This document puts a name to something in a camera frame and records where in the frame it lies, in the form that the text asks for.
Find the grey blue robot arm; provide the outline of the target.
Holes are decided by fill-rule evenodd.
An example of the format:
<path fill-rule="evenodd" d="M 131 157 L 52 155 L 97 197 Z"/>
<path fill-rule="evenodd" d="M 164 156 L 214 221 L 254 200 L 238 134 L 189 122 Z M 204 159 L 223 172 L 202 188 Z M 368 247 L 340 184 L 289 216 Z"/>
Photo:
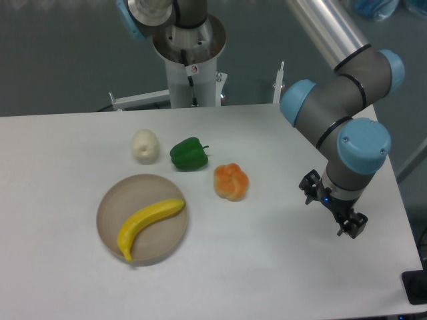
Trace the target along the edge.
<path fill-rule="evenodd" d="M 172 107 L 220 104 L 216 59 L 226 33 L 205 1 L 116 5 L 134 38 L 153 39 L 165 62 Z M 282 115 L 328 162 L 323 174 L 309 172 L 299 187 L 307 202 L 332 212 L 340 233 L 354 238 L 368 221 L 354 205 L 391 147 L 387 129 L 359 113 L 402 84 L 404 65 L 392 51 L 373 50 L 337 1 L 288 1 L 288 7 L 335 73 L 326 86 L 301 80 L 278 95 Z"/>

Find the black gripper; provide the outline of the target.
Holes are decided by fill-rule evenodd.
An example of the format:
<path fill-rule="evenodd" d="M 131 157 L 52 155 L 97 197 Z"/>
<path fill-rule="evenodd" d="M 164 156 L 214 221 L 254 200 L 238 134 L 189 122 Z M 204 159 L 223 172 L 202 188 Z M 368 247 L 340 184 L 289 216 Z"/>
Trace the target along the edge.
<path fill-rule="evenodd" d="M 337 236 L 345 233 L 355 239 L 363 232 L 368 218 L 364 214 L 354 211 L 354 205 L 359 199 L 359 191 L 342 189 L 331 182 L 327 175 L 320 178 L 315 169 L 303 176 L 298 187 L 306 196 L 306 205 L 312 201 L 319 201 L 332 212 L 340 226 Z"/>

